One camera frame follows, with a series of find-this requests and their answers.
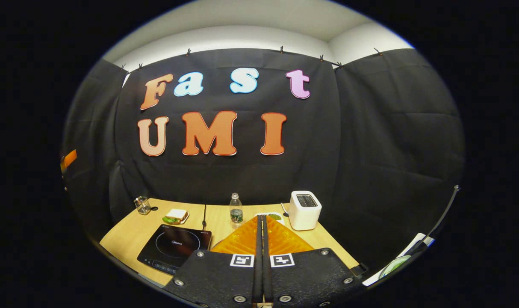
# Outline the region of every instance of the white ceiling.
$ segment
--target white ceiling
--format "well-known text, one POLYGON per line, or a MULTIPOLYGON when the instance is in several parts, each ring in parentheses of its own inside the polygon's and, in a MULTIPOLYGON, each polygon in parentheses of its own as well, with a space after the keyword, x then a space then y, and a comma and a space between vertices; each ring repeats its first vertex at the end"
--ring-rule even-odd
POLYGON ((140 27, 103 58, 115 61, 163 37, 215 26, 261 26, 311 36, 328 43, 372 20, 328 0, 196 0, 140 27))

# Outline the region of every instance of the light blue letter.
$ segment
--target light blue letter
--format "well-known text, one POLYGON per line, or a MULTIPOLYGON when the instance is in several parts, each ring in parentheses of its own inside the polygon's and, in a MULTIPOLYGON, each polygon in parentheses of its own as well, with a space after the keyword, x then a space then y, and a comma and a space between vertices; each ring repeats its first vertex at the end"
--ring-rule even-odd
POLYGON ((255 68, 238 68, 231 73, 232 82, 229 88, 233 93, 250 93, 254 91, 258 82, 256 78, 260 73, 255 68))
POLYGON ((175 96, 197 95, 203 91, 203 74, 199 72, 191 72, 181 76, 178 80, 179 84, 174 88, 175 96))

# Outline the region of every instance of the sandwich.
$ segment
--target sandwich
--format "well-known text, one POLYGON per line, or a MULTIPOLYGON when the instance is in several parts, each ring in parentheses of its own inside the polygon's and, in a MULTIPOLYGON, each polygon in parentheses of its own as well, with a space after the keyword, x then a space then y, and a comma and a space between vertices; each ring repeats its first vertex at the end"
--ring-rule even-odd
POLYGON ((164 215, 162 220, 167 224, 179 225, 185 222, 189 217, 189 213, 184 209, 171 209, 168 214, 164 215))

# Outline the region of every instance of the orange soft gripper pad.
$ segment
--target orange soft gripper pad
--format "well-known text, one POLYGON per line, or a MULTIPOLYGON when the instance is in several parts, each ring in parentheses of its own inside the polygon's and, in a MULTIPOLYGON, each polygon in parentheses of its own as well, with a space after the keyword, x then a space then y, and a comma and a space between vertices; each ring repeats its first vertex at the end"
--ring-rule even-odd
MULTIPOLYGON (((267 216, 269 255, 299 253, 314 248, 294 232, 267 216)), ((240 226, 211 251, 227 254, 256 254, 257 216, 240 226)))

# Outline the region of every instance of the orange letter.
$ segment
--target orange letter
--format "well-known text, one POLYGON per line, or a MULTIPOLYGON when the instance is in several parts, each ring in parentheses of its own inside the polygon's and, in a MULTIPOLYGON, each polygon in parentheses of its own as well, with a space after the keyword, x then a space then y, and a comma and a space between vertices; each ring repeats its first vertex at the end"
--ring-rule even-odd
POLYGON ((159 156, 164 152, 164 148, 166 147, 166 123, 168 123, 168 117, 158 117, 155 119, 155 124, 157 125, 157 145, 152 146, 150 144, 151 120, 143 119, 138 121, 142 152, 149 156, 159 156))
POLYGON ((182 120, 186 123, 186 146, 182 150, 183 154, 199 154, 199 148, 195 146, 195 139, 197 139, 205 154, 210 152, 214 139, 216 139, 216 146, 212 153, 220 156, 236 154, 236 148, 233 146, 233 122, 235 119, 236 113, 233 111, 220 111, 208 128, 200 113, 185 113, 182 115, 182 120))
POLYGON ((168 83, 171 81, 172 74, 168 74, 146 82, 146 97, 144 98, 144 103, 142 103, 140 109, 145 110, 158 104, 159 100, 155 95, 159 94, 159 96, 161 96, 164 93, 164 89, 166 88, 165 82, 168 83))
POLYGON ((261 115, 261 119, 265 122, 265 143, 260 150, 261 154, 280 155, 284 153, 281 139, 286 116, 282 113, 264 113, 261 115))

